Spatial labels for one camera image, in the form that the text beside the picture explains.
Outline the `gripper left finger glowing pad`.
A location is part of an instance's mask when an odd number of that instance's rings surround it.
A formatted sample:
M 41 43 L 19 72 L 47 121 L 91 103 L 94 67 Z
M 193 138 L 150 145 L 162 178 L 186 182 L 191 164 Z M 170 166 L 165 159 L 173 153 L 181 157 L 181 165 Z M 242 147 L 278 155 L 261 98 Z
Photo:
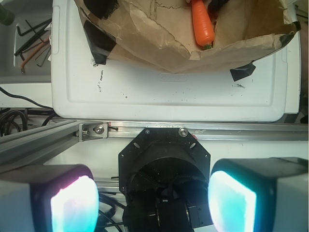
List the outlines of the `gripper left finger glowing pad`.
M 2 165 L 2 232 L 93 232 L 98 188 L 91 170 L 75 165 Z

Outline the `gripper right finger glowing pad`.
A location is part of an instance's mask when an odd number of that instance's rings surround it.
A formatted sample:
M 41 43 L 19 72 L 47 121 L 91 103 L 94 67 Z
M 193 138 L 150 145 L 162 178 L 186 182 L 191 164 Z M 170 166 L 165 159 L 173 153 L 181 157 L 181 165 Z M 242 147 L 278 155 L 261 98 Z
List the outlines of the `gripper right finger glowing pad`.
M 220 159 L 208 187 L 211 219 L 219 232 L 307 232 L 307 159 Z

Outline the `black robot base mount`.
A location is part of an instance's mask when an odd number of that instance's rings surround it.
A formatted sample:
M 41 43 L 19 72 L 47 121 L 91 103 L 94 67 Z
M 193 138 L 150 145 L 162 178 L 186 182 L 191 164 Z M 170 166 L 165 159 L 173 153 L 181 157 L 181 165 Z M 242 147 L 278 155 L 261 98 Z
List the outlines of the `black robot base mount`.
M 209 226 L 209 152 L 186 128 L 146 128 L 118 156 L 128 232 Z

